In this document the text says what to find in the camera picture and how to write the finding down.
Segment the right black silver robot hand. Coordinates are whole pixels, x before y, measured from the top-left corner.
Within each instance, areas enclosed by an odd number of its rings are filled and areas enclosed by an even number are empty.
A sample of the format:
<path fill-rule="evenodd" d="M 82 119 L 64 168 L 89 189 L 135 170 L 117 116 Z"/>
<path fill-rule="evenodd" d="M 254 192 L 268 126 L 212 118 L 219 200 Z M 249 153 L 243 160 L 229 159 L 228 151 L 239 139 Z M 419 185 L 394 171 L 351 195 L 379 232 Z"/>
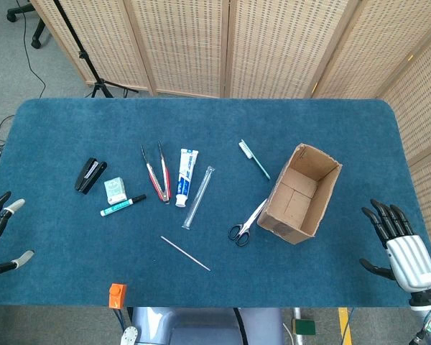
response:
<path fill-rule="evenodd" d="M 389 258 L 389 268 L 371 264 L 361 258 L 360 264 L 370 273 L 397 282 L 408 293 L 431 290 L 431 256 L 422 238 L 415 234 L 401 208 L 370 200 L 376 212 L 363 207 Z"/>

